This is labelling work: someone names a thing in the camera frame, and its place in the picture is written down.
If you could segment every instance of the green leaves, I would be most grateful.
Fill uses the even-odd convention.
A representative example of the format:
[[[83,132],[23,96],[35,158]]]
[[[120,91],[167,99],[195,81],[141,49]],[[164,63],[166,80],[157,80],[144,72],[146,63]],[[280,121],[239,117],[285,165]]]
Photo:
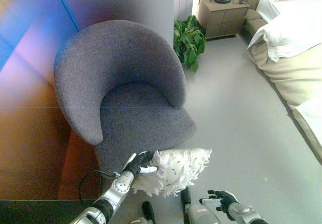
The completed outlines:
[[[196,16],[187,21],[175,20],[174,50],[182,64],[194,73],[198,70],[197,56],[205,51],[206,38]]]

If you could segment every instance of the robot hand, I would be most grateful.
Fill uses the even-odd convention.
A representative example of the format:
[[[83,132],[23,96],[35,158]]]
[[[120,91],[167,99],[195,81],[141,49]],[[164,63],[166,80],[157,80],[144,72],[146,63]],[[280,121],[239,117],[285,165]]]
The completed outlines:
[[[200,203],[202,204],[212,203],[212,204],[218,205],[219,207],[216,207],[216,210],[226,213],[228,219],[234,221],[235,219],[230,215],[228,208],[230,204],[234,202],[238,203],[236,197],[227,190],[225,191],[208,190],[208,194],[211,194],[209,196],[209,199],[200,199]]]
[[[158,166],[148,166],[147,163],[153,158],[151,151],[144,151],[140,154],[132,154],[130,159],[125,164],[123,171],[130,171],[134,178],[138,173],[151,173],[158,170]]]
[[[240,204],[229,191],[208,190],[208,194],[212,195],[208,199],[200,199],[200,203],[216,205],[216,210],[226,213],[229,220],[238,224],[269,224],[250,205]]]

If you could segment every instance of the gray carpet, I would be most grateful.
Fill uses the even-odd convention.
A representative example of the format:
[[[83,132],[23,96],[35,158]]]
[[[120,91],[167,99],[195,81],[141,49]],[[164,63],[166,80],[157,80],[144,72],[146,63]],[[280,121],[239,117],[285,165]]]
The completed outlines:
[[[322,168],[283,103],[246,54],[238,36],[206,42],[196,74],[186,71],[185,108],[197,124],[181,148],[211,148],[210,163],[192,186],[229,190],[270,223],[322,223]],[[129,194],[110,223],[141,216],[149,200],[158,224],[183,223],[180,198]],[[216,212],[222,224],[232,223]]]

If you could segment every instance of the black glove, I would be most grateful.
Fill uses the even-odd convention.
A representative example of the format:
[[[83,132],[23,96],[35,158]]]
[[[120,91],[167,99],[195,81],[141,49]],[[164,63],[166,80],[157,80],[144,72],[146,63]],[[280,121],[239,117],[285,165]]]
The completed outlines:
[[[210,196],[209,198],[211,199],[221,199],[221,207],[217,207],[216,210],[222,211],[227,214],[227,217],[229,220],[234,221],[235,219],[229,214],[228,208],[230,204],[236,202],[238,203],[237,199],[227,191],[213,191],[213,190],[208,190],[209,194],[215,194],[215,196]]]
[[[135,156],[135,158],[129,162],[123,171],[131,171],[134,175],[140,172],[141,167],[147,166],[147,163],[153,158],[153,153],[151,151],[145,151],[140,153],[139,155]]]

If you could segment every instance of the gray armchair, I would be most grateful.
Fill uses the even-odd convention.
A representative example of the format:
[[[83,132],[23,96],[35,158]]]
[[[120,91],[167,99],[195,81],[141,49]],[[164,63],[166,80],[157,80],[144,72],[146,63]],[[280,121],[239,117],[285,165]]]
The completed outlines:
[[[134,152],[173,148],[196,131],[183,104],[181,63],[163,37],[124,20],[98,23],[57,53],[54,82],[76,133],[101,170],[121,171]]]

